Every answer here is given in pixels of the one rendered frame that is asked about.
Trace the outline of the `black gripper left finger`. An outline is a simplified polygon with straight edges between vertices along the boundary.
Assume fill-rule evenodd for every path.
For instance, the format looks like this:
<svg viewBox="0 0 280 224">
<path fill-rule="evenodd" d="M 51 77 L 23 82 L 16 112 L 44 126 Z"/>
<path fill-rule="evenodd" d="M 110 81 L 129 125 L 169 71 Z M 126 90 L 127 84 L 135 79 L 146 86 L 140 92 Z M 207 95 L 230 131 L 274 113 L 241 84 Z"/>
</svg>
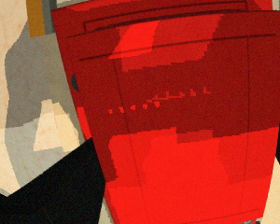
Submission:
<svg viewBox="0 0 280 224">
<path fill-rule="evenodd" d="M 92 138 L 0 201 L 0 224 L 99 224 L 105 178 Z"/>
</svg>

